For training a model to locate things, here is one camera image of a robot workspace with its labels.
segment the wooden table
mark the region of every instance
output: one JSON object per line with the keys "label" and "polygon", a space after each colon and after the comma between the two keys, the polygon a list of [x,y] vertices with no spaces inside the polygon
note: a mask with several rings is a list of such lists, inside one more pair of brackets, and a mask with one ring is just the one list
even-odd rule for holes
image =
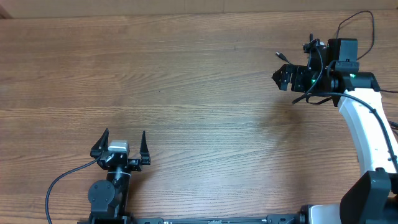
{"label": "wooden table", "polygon": [[[133,173],[137,217],[253,217],[336,203],[359,178],[353,140],[331,103],[292,106],[271,79],[283,61],[306,65],[308,35],[326,42],[353,11],[0,21],[0,223],[45,223],[45,193],[91,160],[105,128],[152,165]],[[360,60],[398,90],[398,11],[374,11],[376,43]],[[371,43],[358,16],[340,32]],[[383,94],[398,120],[396,95]],[[90,213],[97,165],[62,179],[54,223]]]}

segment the tabletop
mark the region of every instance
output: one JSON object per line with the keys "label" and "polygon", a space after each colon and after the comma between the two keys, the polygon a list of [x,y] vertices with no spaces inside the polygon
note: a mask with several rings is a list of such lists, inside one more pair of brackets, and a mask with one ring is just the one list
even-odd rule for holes
{"label": "tabletop", "polygon": [[[348,127],[332,103],[292,105],[300,93],[271,79],[306,65],[311,32],[326,42],[354,11],[116,16],[0,21],[0,222],[45,223],[45,193],[92,160],[109,128],[137,157],[142,131],[152,164],[132,174],[136,217],[256,217],[338,203],[359,179]],[[374,11],[376,43],[360,62],[398,90],[398,11]],[[371,44],[371,20],[340,37]],[[398,99],[382,94],[398,121]],[[90,214],[90,166],[60,180],[54,223]]]}

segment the table surface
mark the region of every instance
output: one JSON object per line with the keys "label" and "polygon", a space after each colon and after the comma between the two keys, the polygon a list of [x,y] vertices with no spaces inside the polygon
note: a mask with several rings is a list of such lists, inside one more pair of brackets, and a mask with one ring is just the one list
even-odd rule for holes
{"label": "table surface", "polygon": [[[45,223],[61,173],[91,161],[105,128],[152,165],[133,173],[137,217],[254,217],[336,203],[359,178],[345,121],[331,103],[291,105],[271,79],[283,52],[306,65],[311,32],[326,42],[353,11],[0,21],[0,222]],[[360,60],[398,90],[398,11],[374,11],[376,43]],[[371,43],[371,20],[340,32]],[[396,95],[383,93],[398,120]],[[90,213],[97,165],[52,190],[54,223]]]}

